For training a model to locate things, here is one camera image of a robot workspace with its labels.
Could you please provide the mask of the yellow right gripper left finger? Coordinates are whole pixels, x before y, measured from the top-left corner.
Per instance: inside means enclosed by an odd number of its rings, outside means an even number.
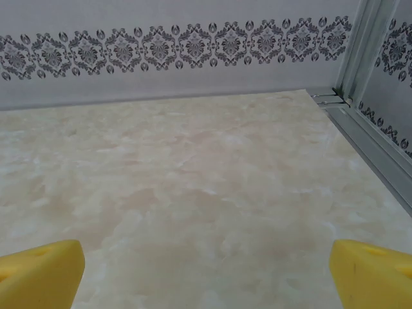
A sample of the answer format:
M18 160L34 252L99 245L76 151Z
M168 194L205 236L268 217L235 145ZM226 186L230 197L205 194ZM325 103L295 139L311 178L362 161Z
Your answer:
M71 308L85 268L75 239L1 257L1 308Z

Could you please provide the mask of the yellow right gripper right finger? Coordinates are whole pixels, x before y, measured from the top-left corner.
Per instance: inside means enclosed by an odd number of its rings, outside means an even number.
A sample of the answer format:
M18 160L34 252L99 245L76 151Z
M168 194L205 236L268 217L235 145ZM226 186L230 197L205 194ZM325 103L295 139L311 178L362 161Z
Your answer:
M343 308L411 308L410 254L338 239L329 268Z

